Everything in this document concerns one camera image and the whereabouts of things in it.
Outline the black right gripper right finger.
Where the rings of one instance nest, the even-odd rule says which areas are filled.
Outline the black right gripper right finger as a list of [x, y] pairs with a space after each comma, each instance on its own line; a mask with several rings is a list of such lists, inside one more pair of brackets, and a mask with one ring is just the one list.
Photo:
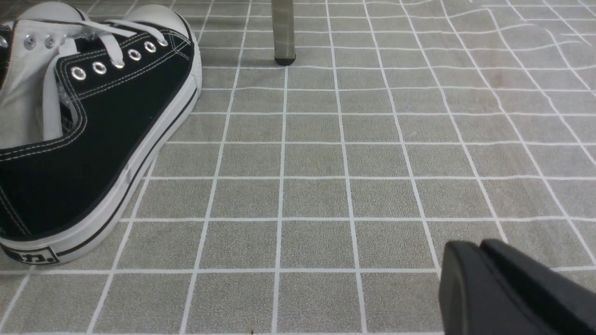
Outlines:
[[593, 335], [596, 295], [520, 250], [496, 239], [480, 244], [518, 297], [560, 335]]

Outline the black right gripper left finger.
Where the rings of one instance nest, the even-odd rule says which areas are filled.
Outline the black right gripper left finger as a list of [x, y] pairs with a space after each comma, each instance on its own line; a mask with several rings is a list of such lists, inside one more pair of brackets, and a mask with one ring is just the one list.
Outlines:
[[438, 297], [446, 335], [545, 334], [499, 279], [477, 245], [445, 244]]

